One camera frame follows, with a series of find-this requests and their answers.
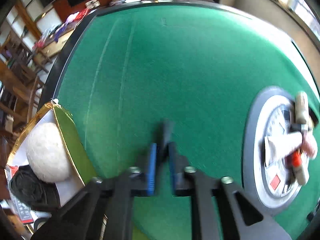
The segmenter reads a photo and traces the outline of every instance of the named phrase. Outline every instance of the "black fabric bundle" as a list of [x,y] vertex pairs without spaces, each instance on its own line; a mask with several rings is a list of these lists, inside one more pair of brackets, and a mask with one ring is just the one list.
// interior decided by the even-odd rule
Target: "black fabric bundle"
[[32,210],[54,212],[60,208],[56,185],[39,180],[29,165],[19,167],[10,181],[10,190]]

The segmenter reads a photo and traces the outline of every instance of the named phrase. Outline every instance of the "bottle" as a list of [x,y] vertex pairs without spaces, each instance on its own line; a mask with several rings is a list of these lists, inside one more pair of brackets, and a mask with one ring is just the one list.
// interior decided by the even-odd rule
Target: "bottle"
[[292,154],[292,166],[298,184],[301,186],[306,185],[309,180],[308,168],[302,163],[301,156],[297,151]]
[[309,104],[308,96],[305,92],[301,91],[296,95],[294,111],[296,115],[296,123],[308,124]]

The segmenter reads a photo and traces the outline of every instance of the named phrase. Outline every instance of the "green table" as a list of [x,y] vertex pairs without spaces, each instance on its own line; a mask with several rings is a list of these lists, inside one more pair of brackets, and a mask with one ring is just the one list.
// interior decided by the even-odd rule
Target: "green table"
[[[73,114],[101,176],[132,165],[164,118],[191,164],[242,184],[242,143],[256,95],[276,85],[303,90],[319,118],[319,93],[291,39],[273,26],[206,2],[134,3],[95,12],[75,30],[56,60],[40,105],[58,97]],[[320,129],[314,131],[320,142]],[[295,239],[320,196],[320,158],[289,208],[275,217]],[[171,194],[169,168],[161,193],[135,198],[134,222],[149,239],[190,239],[188,198]]]

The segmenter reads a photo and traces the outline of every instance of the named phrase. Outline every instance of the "red marker cap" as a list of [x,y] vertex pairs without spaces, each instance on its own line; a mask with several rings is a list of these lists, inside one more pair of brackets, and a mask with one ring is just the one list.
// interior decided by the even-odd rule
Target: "red marker cap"
[[292,154],[291,160],[292,160],[293,167],[298,167],[302,165],[301,155],[297,151]]

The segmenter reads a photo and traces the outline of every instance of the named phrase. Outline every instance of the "white foam ball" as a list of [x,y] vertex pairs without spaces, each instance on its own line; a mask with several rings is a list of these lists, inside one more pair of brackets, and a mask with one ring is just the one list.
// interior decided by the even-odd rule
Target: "white foam ball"
[[44,182],[63,181],[71,176],[71,162],[55,123],[33,128],[26,138],[26,154],[31,169]]

